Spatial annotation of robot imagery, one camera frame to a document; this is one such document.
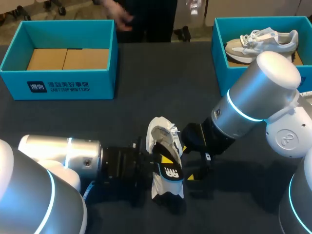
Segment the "person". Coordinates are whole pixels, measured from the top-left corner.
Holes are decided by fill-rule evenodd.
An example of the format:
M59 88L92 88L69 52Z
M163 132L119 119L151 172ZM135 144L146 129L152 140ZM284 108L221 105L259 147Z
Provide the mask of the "person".
M170 42L177 0L101 0L115 20L118 42Z

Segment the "metal cylinder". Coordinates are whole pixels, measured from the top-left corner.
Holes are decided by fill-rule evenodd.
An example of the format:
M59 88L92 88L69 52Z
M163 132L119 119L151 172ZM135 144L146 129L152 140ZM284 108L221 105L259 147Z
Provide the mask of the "metal cylinder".
M97 140L26 135L19 150L36 161L58 161L82 178L96 178L102 164L102 148Z
M214 107L213 123L228 137L239 138L288 106L300 81L300 73L285 57L263 52Z
M312 152L309 151L293 175L279 205L284 234L312 233Z
M86 206L72 186L2 140L0 159L0 233L85 233Z

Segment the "robotic arm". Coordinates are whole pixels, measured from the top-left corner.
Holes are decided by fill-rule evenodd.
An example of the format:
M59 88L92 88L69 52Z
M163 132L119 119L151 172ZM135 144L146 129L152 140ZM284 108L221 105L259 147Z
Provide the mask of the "robotic arm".
M182 132L186 150L199 151L206 175L208 162L223 153L252 127L266 121L269 145L282 156L306 157L280 203L285 234L312 234L312 106L299 94L301 77L282 55L263 52L213 108L202 124L190 123Z

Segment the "shoe sole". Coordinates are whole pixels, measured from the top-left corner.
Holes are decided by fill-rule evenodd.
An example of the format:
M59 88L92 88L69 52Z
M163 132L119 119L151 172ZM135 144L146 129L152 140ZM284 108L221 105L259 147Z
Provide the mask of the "shoe sole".
M252 61L254 61L257 58L257 56L256 57L252 57L252 58L245 58L245 57L235 56L235 55L231 55L228 52L226 52L226 54L229 57L233 58L234 60L239 61L239 62L244 63L244 64L250 64ZM290 61L290 62L293 61L292 60L292 54L286 55L286 56L284 54L281 54L281 55L283 55L285 58L287 58L288 61Z

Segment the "blue shoe box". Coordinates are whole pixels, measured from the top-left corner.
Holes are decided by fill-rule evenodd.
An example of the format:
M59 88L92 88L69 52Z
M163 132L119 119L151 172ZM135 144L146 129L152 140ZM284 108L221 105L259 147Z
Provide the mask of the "blue shoe box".
M300 92L312 90L312 25L307 17L216 18L212 37L212 55L222 96L247 69L247 66L229 66L224 45L232 39L239 38L240 35L249 35L252 30L262 30L268 27L282 33L291 30L299 33L297 52L304 65L296 66L301 74L301 84L298 90Z
M107 69L27 71L36 48L109 49ZM117 57L113 20L23 21L0 76L14 100L113 99Z

